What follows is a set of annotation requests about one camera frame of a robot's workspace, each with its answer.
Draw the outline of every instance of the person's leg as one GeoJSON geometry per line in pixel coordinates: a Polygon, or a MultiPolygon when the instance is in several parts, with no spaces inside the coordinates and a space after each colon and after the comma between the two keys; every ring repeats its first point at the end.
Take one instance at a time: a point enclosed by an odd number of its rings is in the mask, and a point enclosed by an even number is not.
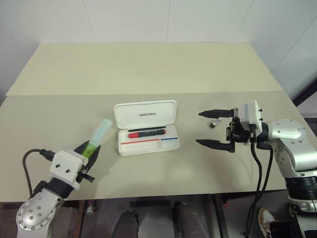
{"type": "Polygon", "coordinates": [[[177,213],[182,238],[211,238],[207,228],[193,208],[185,203],[177,202],[174,209],[177,213]]]}
{"type": "Polygon", "coordinates": [[[112,232],[112,238],[138,238],[139,222],[133,210],[124,212],[112,232]]]}
{"type": "Polygon", "coordinates": [[[291,238],[290,223],[277,222],[273,215],[262,207],[258,213],[258,224],[265,238],[291,238]]]}

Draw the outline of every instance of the beige table surface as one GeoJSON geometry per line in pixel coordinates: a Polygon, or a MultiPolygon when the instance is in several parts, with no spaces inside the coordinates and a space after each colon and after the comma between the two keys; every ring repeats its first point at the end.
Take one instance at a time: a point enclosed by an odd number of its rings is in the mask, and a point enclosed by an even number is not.
{"type": "Polygon", "coordinates": [[[7,95],[282,90],[249,43],[40,44],[7,95]]]}
{"type": "MultiPolygon", "coordinates": [[[[88,140],[103,117],[114,120],[117,103],[173,99],[178,102],[178,150],[134,156],[120,156],[117,151],[118,129],[113,126],[102,145],[90,175],[91,184],[70,199],[114,198],[130,196],[176,195],[252,191],[256,188],[258,169],[250,147],[238,144],[236,153],[212,150],[195,139],[220,139],[225,142],[223,119],[214,129],[210,119],[198,113],[212,108],[230,109],[256,99],[265,120],[292,118],[304,125],[308,140],[317,148],[317,139],[290,99],[282,91],[190,93],[158,95],[73,95],[10,96],[0,108],[0,201],[23,201],[28,197],[22,168],[23,154],[32,148],[53,151],[74,149],[88,140]]],[[[258,156],[266,170],[268,152],[258,156]]],[[[48,179],[50,162],[32,154],[27,162],[33,187],[48,179]]],[[[285,182],[275,162],[268,189],[283,189],[285,182]]]]}

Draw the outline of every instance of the white box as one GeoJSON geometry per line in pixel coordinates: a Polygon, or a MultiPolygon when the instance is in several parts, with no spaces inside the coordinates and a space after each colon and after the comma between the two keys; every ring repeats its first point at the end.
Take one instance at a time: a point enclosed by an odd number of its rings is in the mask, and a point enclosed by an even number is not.
{"type": "Polygon", "coordinates": [[[174,100],[125,103],[114,106],[120,155],[137,155],[176,150],[180,141],[176,127],[177,103],[174,100]],[[164,129],[165,134],[129,138],[130,133],[164,129]]]}

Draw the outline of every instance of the shoe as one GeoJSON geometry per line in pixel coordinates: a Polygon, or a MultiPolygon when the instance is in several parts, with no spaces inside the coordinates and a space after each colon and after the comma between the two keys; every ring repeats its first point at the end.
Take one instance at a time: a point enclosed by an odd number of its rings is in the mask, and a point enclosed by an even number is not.
{"type": "Polygon", "coordinates": [[[258,213],[258,224],[265,238],[272,238],[270,223],[275,222],[273,215],[265,208],[262,207],[258,213]]]}

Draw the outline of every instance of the black cable bundle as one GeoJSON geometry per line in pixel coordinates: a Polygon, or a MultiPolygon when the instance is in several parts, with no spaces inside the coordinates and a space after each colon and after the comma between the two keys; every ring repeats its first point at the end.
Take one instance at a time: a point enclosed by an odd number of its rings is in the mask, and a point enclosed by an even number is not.
{"type": "Polygon", "coordinates": [[[25,155],[23,156],[23,159],[22,159],[22,164],[23,164],[23,169],[24,169],[24,173],[25,173],[25,176],[26,176],[26,180],[28,182],[28,188],[29,188],[29,193],[30,193],[30,198],[32,197],[32,185],[31,185],[31,180],[30,180],[30,176],[29,176],[29,172],[28,172],[28,169],[26,167],[26,158],[28,157],[29,154],[33,153],[33,152],[38,152],[40,153],[41,150],[40,149],[32,149],[32,150],[29,150],[28,152],[25,153],[25,155]]]}
{"type": "Polygon", "coordinates": [[[273,162],[273,149],[272,149],[272,147],[269,147],[269,150],[270,150],[269,162],[268,162],[268,166],[267,166],[267,171],[266,171],[263,187],[260,191],[260,186],[261,186],[261,181],[262,181],[262,164],[259,161],[257,154],[255,152],[255,144],[256,144],[255,142],[251,142],[251,153],[252,153],[252,156],[253,156],[254,160],[256,161],[258,168],[259,168],[259,179],[258,179],[257,191],[256,191],[256,195],[254,198],[254,202],[251,204],[251,206],[249,208],[248,216],[247,216],[246,231],[244,233],[245,238],[249,238],[251,235],[251,230],[253,228],[257,202],[261,199],[261,197],[264,194],[264,191],[265,191],[265,188],[266,188],[266,185],[268,182],[268,177],[269,177],[269,173],[271,170],[272,162],[273,162]]]}

